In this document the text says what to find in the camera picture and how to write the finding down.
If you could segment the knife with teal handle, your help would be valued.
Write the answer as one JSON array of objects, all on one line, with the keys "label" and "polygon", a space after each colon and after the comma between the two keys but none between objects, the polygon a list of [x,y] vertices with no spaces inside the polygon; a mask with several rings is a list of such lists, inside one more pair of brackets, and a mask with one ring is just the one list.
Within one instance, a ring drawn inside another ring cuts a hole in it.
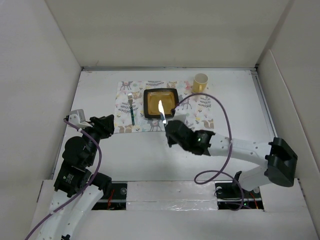
[{"label": "knife with teal handle", "polygon": [[159,111],[159,113],[160,113],[160,119],[161,119],[162,123],[163,123],[164,125],[166,125],[166,124],[167,124],[167,120],[166,120],[166,116],[165,116],[165,111],[164,111],[163,103],[162,103],[161,100],[159,100],[159,102],[158,102],[158,111]]}]

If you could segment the fork with teal handle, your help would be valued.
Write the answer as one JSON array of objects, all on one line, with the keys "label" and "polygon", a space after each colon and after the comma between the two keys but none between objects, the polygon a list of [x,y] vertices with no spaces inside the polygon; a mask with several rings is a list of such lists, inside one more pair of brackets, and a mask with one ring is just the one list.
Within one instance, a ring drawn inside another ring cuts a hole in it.
[{"label": "fork with teal handle", "polygon": [[131,123],[134,126],[135,125],[135,117],[134,117],[134,109],[133,109],[133,94],[129,92],[127,94],[128,103],[129,103],[129,109],[130,109],[130,116],[131,116]]}]

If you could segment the yellow mug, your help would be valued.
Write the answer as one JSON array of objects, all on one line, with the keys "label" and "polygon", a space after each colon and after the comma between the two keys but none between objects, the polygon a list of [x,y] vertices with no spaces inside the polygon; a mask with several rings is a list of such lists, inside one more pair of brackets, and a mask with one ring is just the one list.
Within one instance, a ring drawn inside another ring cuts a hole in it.
[{"label": "yellow mug", "polygon": [[203,93],[208,84],[208,76],[204,73],[197,73],[193,78],[192,93]]}]

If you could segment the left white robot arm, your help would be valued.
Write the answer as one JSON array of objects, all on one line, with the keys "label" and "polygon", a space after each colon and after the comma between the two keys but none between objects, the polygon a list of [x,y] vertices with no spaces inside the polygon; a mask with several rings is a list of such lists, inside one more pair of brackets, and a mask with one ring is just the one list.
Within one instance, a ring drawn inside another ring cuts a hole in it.
[{"label": "left white robot arm", "polygon": [[112,191],[111,177],[97,170],[91,172],[89,167],[95,158],[99,164],[102,162],[99,143],[113,135],[114,115],[81,121],[78,115],[70,114],[64,122],[82,135],[74,136],[65,143],[49,213],[38,223],[39,240],[72,239],[86,214],[98,200],[107,198]]}]

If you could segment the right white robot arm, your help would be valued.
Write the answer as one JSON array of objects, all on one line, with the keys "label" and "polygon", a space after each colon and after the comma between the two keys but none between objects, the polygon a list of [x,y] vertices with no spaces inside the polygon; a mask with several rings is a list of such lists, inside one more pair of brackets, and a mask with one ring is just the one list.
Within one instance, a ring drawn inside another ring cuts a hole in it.
[{"label": "right white robot arm", "polygon": [[231,184],[231,191],[237,197],[270,183],[286,188],[294,185],[298,156],[280,137],[261,143],[229,139],[213,131],[193,131],[180,120],[169,121],[165,135],[169,146],[178,144],[194,155],[227,157],[256,164],[251,170],[236,173],[237,181]]}]

